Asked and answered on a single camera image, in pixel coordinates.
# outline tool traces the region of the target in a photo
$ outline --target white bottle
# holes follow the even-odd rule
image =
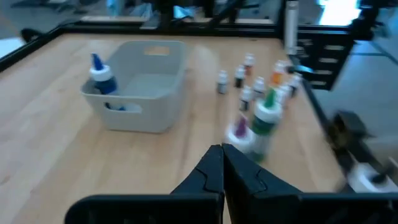
[[[220,94],[225,94],[227,92],[228,87],[228,74],[225,70],[221,70],[218,74],[218,82],[217,82],[217,92]]]
[[[290,96],[294,97],[297,93],[297,88],[300,86],[300,82],[301,82],[302,76],[300,73],[295,72],[294,76],[292,78],[292,80],[290,81],[290,89],[291,89],[291,93]]]
[[[254,62],[256,60],[254,59],[254,55],[247,53],[245,58],[244,58],[244,71],[245,75],[250,76],[252,74]]]
[[[254,133],[247,126],[247,119],[243,115],[241,115],[236,124],[230,124],[227,127],[225,140],[246,155],[251,152]]]
[[[112,74],[111,68],[105,65],[97,54],[91,54],[92,67],[90,68],[90,76],[94,81],[94,89],[102,95],[119,95],[118,84]],[[111,110],[126,110],[122,104],[109,104],[105,106]]]
[[[282,107],[286,106],[286,101],[291,95],[291,90],[292,89],[290,88],[289,84],[283,84],[277,89],[276,102]]]
[[[245,85],[241,93],[241,103],[239,106],[239,109],[241,111],[249,110],[251,97],[252,97],[251,88],[250,86]]]
[[[242,88],[244,82],[244,67],[239,65],[235,71],[235,87]]]
[[[372,183],[369,178],[375,174],[377,172],[372,166],[367,163],[359,163],[347,175],[347,182],[356,193],[398,192],[398,186],[389,177],[382,184]]]
[[[257,77],[253,84],[253,99],[263,98],[266,88],[264,87],[264,78]]]
[[[266,100],[258,99],[256,101],[254,118],[251,125],[255,139],[251,151],[255,161],[263,160],[264,156],[268,154],[273,130],[282,117],[282,107],[276,103],[276,96],[275,98],[272,96],[275,95],[272,95],[271,92],[267,95]],[[275,103],[271,107],[267,107],[265,103],[267,100],[274,101]]]

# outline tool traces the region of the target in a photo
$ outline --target wooden table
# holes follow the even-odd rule
[[[139,39],[187,45],[185,107],[163,134],[109,131],[79,92],[90,53],[108,58]],[[225,69],[232,82],[245,52],[257,59],[250,85],[287,59],[276,39],[65,34],[2,72],[0,223],[62,223],[73,202],[92,194],[169,193],[235,119],[240,90],[218,95],[216,79]],[[330,192],[343,178],[302,89],[271,147],[261,165],[300,190]]]

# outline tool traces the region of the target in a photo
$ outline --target bottle label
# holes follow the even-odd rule
[[[291,86],[292,91],[290,91],[290,96],[295,97],[297,93],[297,87]]]
[[[270,135],[255,135],[253,151],[257,154],[265,154],[269,149]]]
[[[257,135],[269,135],[274,126],[275,123],[264,122],[255,116],[252,122],[252,131]]]
[[[243,79],[242,78],[235,78],[235,87],[242,88],[243,86]]]
[[[226,85],[225,84],[218,84],[217,86],[218,93],[225,94],[226,93]]]
[[[279,72],[274,72],[274,74],[271,76],[271,83],[280,85],[282,83],[282,74]]]
[[[264,98],[265,97],[263,91],[254,90],[253,93],[254,93],[254,97],[253,97],[254,100],[257,99],[257,98]]]
[[[251,65],[245,65],[244,66],[244,74],[245,76],[251,76],[251,71],[252,70],[252,66]]]
[[[241,105],[239,107],[241,111],[248,111],[249,110],[249,102],[241,100]]]
[[[94,89],[94,93],[97,94],[119,96],[118,86],[114,77],[104,82],[95,82]],[[121,103],[105,103],[105,107],[111,110],[126,110]]]

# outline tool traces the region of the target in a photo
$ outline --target dropper bottle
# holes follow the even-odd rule
[[[291,95],[291,87],[289,83],[285,83],[278,87],[277,91],[277,103],[279,103],[283,108],[287,107],[287,101]]]
[[[254,62],[255,62],[254,55],[247,53],[244,59],[244,74],[246,76],[252,75]]]
[[[269,152],[269,142],[274,128],[282,116],[282,107],[277,103],[277,92],[271,88],[265,100],[257,100],[254,109],[252,131],[255,141],[252,145],[252,158],[261,161]]]
[[[218,74],[217,81],[217,92],[220,94],[225,94],[227,92],[228,87],[228,74],[225,70],[221,70]]]
[[[274,72],[272,73],[270,83],[279,86],[282,83],[282,76],[285,73],[286,62],[278,60],[275,64]]]
[[[241,103],[239,107],[240,111],[245,112],[249,110],[251,97],[252,97],[251,88],[250,86],[245,85],[241,93]]]
[[[263,98],[265,90],[264,78],[257,77],[253,84],[253,99]]]
[[[248,119],[242,113],[238,120],[230,124],[225,133],[225,140],[232,144],[236,149],[245,155],[250,155],[250,150],[254,142],[254,134],[248,127]]]
[[[242,88],[244,83],[244,67],[239,65],[235,71],[235,87]]]
[[[290,86],[290,89],[291,89],[291,91],[290,91],[290,96],[291,96],[292,98],[296,96],[296,94],[297,94],[297,88],[300,86],[301,80],[302,80],[301,74],[295,72],[294,75],[293,75],[293,77],[292,77],[292,80],[291,80],[290,83],[289,83],[289,86]]]

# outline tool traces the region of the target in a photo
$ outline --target small bottle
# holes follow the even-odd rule
[[[228,87],[228,74],[225,70],[221,70],[220,74],[218,74],[218,82],[217,82],[217,92],[220,94],[225,94]]]
[[[297,88],[298,88],[299,85],[300,85],[301,79],[302,79],[301,74],[295,72],[295,73],[294,73],[294,76],[293,76],[293,78],[292,78],[292,80],[291,80],[290,83],[289,83],[289,86],[290,86],[290,89],[291,89],[290,97],[293,98],[293,97],[296,96],[296,94],[297,94]]]
[[[226,142],[232,144],[245,155],[250,154],[250,149],[254,141],[254,134],[249,129],[247,123],[247,118],[243,114],[240,114],[238,122],[230,124],[225,132]]]
[[[288,84],[283,84],[277,89],[277,103],[282,107],[287,106],[287,98],[290,97],[291,87]]]
[[[250,86],[245,85],[241,93],[241,103],[239,109],[241,111],[248,111],[250,107],[250,101],[251,101],[251,88]]]
[[[285,73],[286,62],[278,60],[275,64],[274,73],[271,76],[270,83],[279,86],[282,83],[282,76]]]
[[[95,81],[94,88],[102,95],[118,96],[118,85],[112,74],[111,68],[104,65],[97,54],[91,54],[93,59],[90,68],[91,78]],[[105,106],[112,110],[125,110],[123,105],[106,103]]]
[[[269,151],[272,132],[282,116],[282,107],[276,103],[276,90],[271,88],[265,101],[258,99],[254,109],[252,131],[255,135],[252,145],[252,159],[261,161]]]
[[[250,76],[253,73],[254,55],[247,53],[244,58],[244,74]]]
[[[263,98],[266,88],[264,87],[264,78],[257,77],[253,84],[253,99]]]
[[[244,67],[240,65],[236,68],[235,72],[235,87],[242,88],[244,82]]]
[[[368,163],[357,163],[347,175],[347,183],[356,193],[398,192],[398,186],[389,175],[393,175],[393,170],[382,170],[378,173]]]

